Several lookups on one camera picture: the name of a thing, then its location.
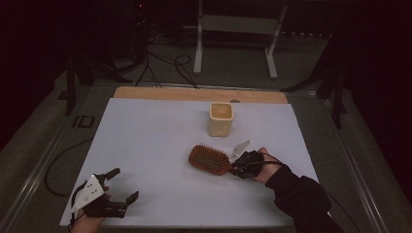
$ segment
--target black sleeve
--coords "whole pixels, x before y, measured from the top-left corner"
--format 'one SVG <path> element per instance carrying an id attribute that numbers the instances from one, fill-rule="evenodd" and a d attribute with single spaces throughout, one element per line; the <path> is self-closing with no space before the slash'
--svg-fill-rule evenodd
<path id="1" fill-rule="evenodd" d="M 266 183 L 275 191 L 276 206 L 291 216 L 299 233 L 344 232 L 327 214 L 330 201 L 320 184 L 282 167 Z"/>

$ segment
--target dark background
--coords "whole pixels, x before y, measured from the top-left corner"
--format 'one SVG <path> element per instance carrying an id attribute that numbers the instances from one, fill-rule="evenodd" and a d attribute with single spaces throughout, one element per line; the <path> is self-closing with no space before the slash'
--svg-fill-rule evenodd
<path id="1" fill-rule="evenodd" d="M 205 1 L 204 11 L 222 15 L 272 17 L 271 1 Z M 346 88 L 411 201 L 411 21 L 407 1 L 336 1 L 291 4 L 283 31 L 330 38 L 316 69 L 335 60 L 348 67 Z M 65 70 L 67 43 L 103 63 L 127 56 L 130 41 L 144 45 L 136 28 L 179 37 L 182 25 L 196 25 L 192 0 L 2 1 L 0 8 L 0 106 L 2 149 Z"/>

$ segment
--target hairbrush bristles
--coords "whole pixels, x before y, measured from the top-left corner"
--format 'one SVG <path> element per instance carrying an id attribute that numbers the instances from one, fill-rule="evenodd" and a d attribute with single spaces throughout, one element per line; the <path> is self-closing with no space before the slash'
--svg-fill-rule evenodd
<path id="1" fill-rule="evenodd" d="M 205 145 L 196 145 L 191 150 L 189 163 L 193 167 L 219 176 L 233 169 L 224 152 Z"/>

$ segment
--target cup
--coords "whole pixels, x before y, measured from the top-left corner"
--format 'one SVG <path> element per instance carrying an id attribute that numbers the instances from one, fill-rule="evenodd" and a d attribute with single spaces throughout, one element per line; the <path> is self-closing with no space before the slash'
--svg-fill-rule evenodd
<path id="1" fill-rule="evenodd" d="M 211 103 L 208 133 L 212 137 L 227 137 L 233 122 L 233 109 L 229 103 Z"/>

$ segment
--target wooden hairbrush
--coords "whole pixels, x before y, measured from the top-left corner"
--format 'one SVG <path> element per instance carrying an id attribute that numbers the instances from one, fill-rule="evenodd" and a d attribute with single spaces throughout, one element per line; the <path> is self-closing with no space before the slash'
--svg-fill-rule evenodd
<path id="1" fill-rule="evenodd" d="M 219 176 L 234 169 L 223 151 L 205 145 L 196 145 L 191 150 L 189 164 Z"/>

